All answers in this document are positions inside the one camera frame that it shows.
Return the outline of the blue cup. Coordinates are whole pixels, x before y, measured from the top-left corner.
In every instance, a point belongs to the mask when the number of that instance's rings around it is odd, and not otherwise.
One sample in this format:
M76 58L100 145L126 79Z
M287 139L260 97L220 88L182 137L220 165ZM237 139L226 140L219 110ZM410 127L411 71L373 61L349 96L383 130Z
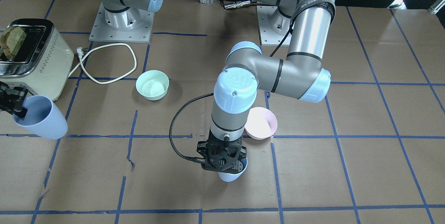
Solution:
M246 157L246 158L242 159L240 162L243 164L243 169L241 170L241 172L239 172L237 174L218 172L219 178L224 182L232 182L232 181L235 181L236 179L238 179L248 166L248 158Z
M14 122L24 129L47 139L62 138L68 131L67 121L54 102L44 95L24 100L27 113L24 118L13 115Z

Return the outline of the cream chrome toaster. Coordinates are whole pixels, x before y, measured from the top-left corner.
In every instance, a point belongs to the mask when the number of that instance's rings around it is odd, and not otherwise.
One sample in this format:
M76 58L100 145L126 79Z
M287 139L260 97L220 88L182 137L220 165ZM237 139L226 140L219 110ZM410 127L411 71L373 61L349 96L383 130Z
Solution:
M1 52L1 81L24 87L32 95L59 99L71 72L74 53L54 23L44 18L20 18L7 26L20 28L23 37L8 60Z

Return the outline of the pink bowl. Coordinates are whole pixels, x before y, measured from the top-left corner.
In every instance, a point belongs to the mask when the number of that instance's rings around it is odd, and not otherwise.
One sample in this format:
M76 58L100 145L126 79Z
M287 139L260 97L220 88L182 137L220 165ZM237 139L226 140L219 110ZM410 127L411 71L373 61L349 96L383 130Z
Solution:
M249 110L245 132L253 139L263 140L271 137L277 130L276 116L267 108L254 107Z

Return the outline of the toast slice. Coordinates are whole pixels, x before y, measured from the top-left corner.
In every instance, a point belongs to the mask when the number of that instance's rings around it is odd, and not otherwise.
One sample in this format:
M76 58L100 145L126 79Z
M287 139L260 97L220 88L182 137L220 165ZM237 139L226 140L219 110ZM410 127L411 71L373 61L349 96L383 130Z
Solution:
M1 60L13 61L27 36L23 26L10 26L1 35Z

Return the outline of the green bowl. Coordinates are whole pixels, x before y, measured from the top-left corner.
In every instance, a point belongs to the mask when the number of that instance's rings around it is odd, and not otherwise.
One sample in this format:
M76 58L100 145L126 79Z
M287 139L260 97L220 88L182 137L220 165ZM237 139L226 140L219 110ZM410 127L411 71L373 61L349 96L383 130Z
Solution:
M136 81L136 90L148 100L160 100L168 92L170 80L159 70L149 70L142 73Z

